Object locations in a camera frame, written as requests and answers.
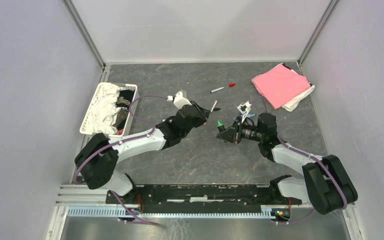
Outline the green marker pen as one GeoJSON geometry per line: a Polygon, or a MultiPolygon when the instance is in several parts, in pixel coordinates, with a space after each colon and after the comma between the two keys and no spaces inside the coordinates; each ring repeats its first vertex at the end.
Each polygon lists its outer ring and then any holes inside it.
{"type": "Polygon", "coordinates": [[[219,120],[217,121],[217,129],[220,133],[226,130],[225,126],[223,123],[221,123],[219,120]]]}

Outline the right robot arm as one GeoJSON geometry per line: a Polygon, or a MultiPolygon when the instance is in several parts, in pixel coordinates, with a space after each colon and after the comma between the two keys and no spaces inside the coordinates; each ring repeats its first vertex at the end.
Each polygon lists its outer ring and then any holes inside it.
{"type": "Polygon", "coordinates": [[[278,135],[277,118],[270,113],[261,113],[257,123],[248,122],[245,116],[236,117],[229,127],[218,121],[217,129],[218,139],[233,144],[242,140],[255,141],[264,158],[287,166],[302,176],[284,175],[270,182],[268,196],[275,204],[282,204],[288,198],[299,199],[326,215],[346,209],[359,198],[337,156],[314,155],[287,143],[278,135]]]}

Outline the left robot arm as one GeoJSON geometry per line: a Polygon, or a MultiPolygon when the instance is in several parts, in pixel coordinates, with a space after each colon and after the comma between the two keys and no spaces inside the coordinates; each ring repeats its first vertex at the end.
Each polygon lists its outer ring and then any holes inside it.
{"type": "Polygon", "coordinates": [[[112,191],[125,204],[131,204],[137,198],[137,190],[128,174],[116,170],[117,164],[136,155],[179,144],[193,128],[206,123],[210,114],[209,109],[192,101],[149,130],[125,137],[107,137],[97,133],[74,159],[76,174],[82,176],[90,190],[112,191]]]}

